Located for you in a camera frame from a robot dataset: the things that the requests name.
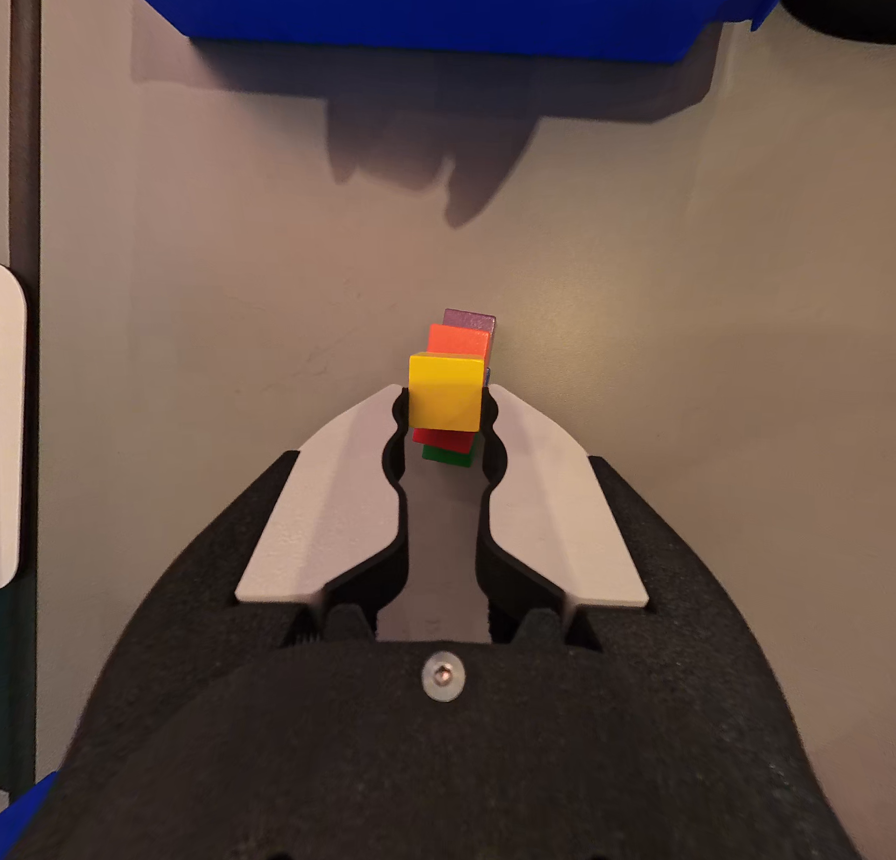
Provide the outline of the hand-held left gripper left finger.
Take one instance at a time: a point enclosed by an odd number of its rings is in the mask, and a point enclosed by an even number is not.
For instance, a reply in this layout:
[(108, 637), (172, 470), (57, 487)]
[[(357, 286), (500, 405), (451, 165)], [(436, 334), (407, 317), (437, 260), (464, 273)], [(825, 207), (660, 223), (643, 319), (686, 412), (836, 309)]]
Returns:
[(297, 451), (235, 597), (299, 604), (319, 618), (356, 605), (372, 629), (409, 576), (408, 393), (390, 384)]

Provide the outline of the orange wooden cube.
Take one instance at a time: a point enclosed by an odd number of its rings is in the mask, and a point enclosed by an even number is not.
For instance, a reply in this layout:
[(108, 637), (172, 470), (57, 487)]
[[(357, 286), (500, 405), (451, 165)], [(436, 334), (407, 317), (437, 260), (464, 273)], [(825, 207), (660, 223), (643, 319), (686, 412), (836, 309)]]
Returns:
[(492, 334), (488, 329), (433, 323), (429, 329), (427, 352), (476, 356), (487, 360), (491, 341)]

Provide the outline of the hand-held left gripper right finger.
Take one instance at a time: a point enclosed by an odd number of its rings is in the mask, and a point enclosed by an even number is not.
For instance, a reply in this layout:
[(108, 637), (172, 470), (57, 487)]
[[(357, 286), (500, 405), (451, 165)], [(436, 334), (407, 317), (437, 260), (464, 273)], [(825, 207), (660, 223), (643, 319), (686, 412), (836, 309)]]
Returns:
[(499, 630), (547, 609), (642, 611), (649, 596), (588, 452), (507, 388), (483, 394), (477, 585)]

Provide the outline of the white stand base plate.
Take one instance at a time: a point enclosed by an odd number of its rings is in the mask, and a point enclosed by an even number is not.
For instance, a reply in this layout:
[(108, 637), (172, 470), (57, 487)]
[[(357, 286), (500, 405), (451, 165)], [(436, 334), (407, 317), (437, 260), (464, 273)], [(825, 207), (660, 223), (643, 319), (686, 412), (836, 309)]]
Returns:
[(21, 542), (27, 302), (1, 267), (1, 587), (17, 574)]

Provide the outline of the yellow wooden cube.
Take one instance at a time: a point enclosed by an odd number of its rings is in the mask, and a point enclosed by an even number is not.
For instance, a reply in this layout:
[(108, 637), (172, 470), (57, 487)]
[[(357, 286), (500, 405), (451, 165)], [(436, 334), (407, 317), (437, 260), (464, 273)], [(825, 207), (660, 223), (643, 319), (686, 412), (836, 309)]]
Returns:
[(486, 364), (469, 354), (409, 357), (409, 426), (474, 433), (479, 429)]

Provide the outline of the red wooden cube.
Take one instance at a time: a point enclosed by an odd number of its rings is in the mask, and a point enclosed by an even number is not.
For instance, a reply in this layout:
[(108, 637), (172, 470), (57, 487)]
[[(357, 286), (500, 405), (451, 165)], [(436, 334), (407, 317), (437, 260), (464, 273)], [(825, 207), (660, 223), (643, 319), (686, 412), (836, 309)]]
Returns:
[(414, 428), (414, 442), (443, 451), (469, 454), (473, 448), (476, 432)]

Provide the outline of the blue plastic bin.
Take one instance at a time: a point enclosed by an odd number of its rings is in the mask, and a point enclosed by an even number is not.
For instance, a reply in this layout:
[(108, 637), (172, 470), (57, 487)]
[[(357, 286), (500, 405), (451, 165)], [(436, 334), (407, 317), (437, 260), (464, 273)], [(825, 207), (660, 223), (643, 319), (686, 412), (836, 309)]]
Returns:
[(193, 39), (677, 63), (780, 0), (144, 0)]
[(6, 859), (46, 801), (58, 771), (44, 776), (1, 812), (1, 859)]

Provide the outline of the purple wooden cube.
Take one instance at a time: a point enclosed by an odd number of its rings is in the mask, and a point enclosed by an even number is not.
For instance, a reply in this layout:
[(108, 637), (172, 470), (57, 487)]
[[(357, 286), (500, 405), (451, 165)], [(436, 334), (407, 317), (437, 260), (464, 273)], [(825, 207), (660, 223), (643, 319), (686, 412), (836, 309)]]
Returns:
[(442, 324), (456, 328), (478, 329), (487, 331), (489, 334), (487, 359), (490, 358), (497, 328), (497, 317), (493, 315), (474, 313), (467, 310), (447, 308), (442, 315)]

